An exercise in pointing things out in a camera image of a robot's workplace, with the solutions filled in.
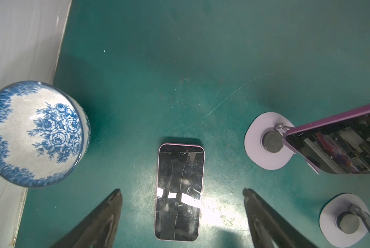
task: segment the green table surface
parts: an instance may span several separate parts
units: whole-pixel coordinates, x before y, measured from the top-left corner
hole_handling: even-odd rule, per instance
[[[252,247],[245,187],[319,247],[333,247],[318,224],[332,197],[370,210],[368,175],[317,175],[300,155],[268,171],[244,150],[261,113],[297,126],[370,103],[370,1],[73,0],[54,85],[87,112],[91,143],[62,182],[29,189],[16,248],[49,247],[115,188],[114,247]],[[165,137],[206,151],[194,242],[154,236]]]

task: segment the blue and white ceramic bowl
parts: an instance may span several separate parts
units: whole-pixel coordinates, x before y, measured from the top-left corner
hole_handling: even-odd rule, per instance
[[[74,169],[90,142],[83,108],[43,82],[17,82],[0,91],[0,175],[23,187],[57,183]]]

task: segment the metal arm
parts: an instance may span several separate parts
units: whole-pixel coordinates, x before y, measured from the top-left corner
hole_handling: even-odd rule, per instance
[[[353,213],[354,215],[361,218],[361,221],[363,221],[363,224],[366,226],[367,230],[370,233],[370,216],[365,211],[361,210],[361,208],[355,204],[352,204],[349,207],[349,211]]]

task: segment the purple phone case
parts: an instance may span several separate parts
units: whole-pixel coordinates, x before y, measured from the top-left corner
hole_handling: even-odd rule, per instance
[[[343,121],[343,120],[346,120],[346,119],[351,119],[351,118],[358,117],[358,116],[363,116],[363,115],[366,115],[366,114],[369,114],[369,113],[370,113],[370,104],[366,105],[366,106],[363,106],[363,107],[356,108],[354,110],[350,110],[350,111],[347,111],[347,112],[344,112],[344,113],[340,113],[340,114],[335,115],[335,116],[330,116],[330,117],[327,117],[327,118],[324,118],[324,119],[321,119],[321,120],[318,120],[318,121],[315,121],[315,122],[311,122],[311,123],[308,123],[308,124],[305,124],[305,125],[302,125],[302,126],[294,127],[292,129],[290,129],[289,131],[287,131],[286,134],[283,136],[283,144],[285,146],[287,146],[294,153],[299,153],[292,145],[290,145],[286,141],[287,135],[291,135],[291,134],[294,134],[294,133],[297,133],[297,132],[305,132],[307,130],[310,130],[310,129],[313,129],[313,128],[316,128],[316,127],[332,124],[332,123],[335,123],[335,122],[340,122],[340,121]],[[321,170],[313,162],[308,160],[305,156],[303,156],[303,157],[308,162],[308,164],[312,167],[312,169],[314,171],[316,171],[316,173],[319,174],[319,172]]]

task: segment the cracked phone screen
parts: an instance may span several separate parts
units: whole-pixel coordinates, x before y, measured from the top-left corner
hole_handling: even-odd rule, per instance
[[[199,233],[204,150],[164,144],[159,150],[155,235],[194,241]]]

